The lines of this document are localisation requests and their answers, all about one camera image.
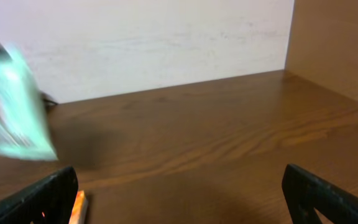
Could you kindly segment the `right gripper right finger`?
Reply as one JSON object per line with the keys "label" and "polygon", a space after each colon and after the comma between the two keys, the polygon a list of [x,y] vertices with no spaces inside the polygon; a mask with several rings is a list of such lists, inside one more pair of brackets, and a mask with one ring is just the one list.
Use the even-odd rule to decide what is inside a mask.
{"label": "right gripper right finger", "polygon": [[295,165],[288,164],[282,190],[293,223],[358,223],[358,197]]}

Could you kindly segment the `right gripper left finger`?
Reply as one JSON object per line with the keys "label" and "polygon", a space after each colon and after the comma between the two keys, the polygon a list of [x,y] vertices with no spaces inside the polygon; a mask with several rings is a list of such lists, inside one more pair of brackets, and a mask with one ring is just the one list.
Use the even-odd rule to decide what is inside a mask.
{"label": "right gripper left finger", "polygon": [[0,200],[0,224],[68,224],[77,191],[74,168],[60,169]]}

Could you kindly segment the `wet wipes packet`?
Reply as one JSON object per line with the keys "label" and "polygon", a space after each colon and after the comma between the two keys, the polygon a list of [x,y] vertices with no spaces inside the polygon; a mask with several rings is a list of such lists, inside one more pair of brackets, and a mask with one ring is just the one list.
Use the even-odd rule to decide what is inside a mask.
{"label": "wet wipes packet", "polygon": [[71,212],[69,224],[84,224],[86,211],[88,208],[88,200],[83,190],[78,191],[74,206]]}

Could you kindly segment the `light blue wipes packet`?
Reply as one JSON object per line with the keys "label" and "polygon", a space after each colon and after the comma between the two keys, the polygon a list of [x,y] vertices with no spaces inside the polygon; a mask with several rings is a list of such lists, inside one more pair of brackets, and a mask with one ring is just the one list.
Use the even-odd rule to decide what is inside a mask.
{"label": "light blue wipes packet", "polygon": [[0,45],[0,156],[31,161],[58,159],[47,110],[22,55]]}

